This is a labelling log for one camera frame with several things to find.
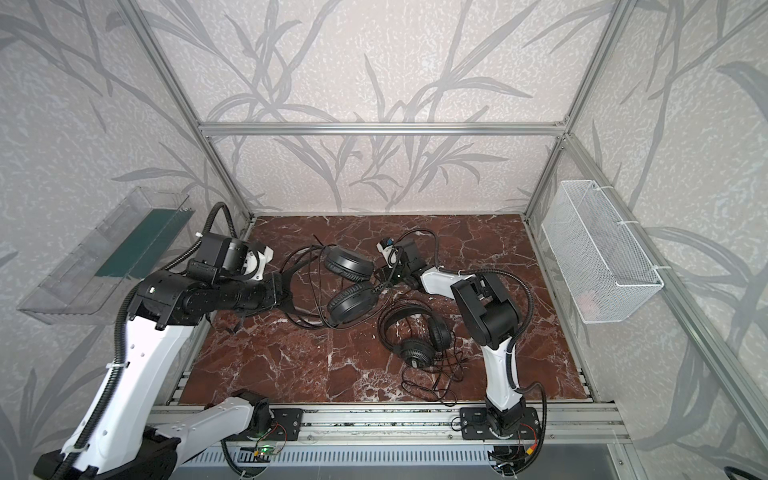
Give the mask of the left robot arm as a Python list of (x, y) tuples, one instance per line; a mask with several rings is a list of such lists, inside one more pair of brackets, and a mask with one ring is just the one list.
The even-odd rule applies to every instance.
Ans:
[(276, 308), (271, 251), (236, 237), (228, 206), (216, 203), (198, 240), (126, 295), (114, 325), (114, 358), (87, 414), (59, 449), (42, 455), (39, 479), (168, 479), (217, 441), (269, 433), (266, 397), (239, 390), (176, 424), (147, 420), (171, 364), (210, 313), (246, 316)]

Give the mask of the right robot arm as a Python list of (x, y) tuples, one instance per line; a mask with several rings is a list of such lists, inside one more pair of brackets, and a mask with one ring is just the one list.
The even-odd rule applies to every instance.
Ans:
[(482, 351), (486, 390), (481, 424), (488, 433), (509, 439), (524, 428), (541, 439), (547, 422), (546, 389), (539, 381), (522, 385), (517, 366), (517, 344), (535, 311), (528, 284), (501, 269), (449, 270), (440, 263), (438, 250), (427, 264), (405, 237), (386, 238), (377, 249), (391, 283), (410, 283), (425, 294), (455, 302), (470, 338)]

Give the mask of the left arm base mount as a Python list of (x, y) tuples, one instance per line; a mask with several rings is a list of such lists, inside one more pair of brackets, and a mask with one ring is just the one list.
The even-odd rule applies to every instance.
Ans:
[(263, 408), (254, 414), (249, 426), (240, 436), (252, 441), (296, 441), (304, 411), (300, 408)]

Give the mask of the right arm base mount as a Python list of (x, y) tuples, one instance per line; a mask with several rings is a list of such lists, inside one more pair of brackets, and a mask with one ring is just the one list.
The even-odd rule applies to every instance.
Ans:
[(514, 440), (536, 442), (541, 436), (541, 422), (535, 408), (513, 409), (510, 426), (500, 421), (485, 407), (463, 407), (459, 410), (459, 426), (463, 440)]

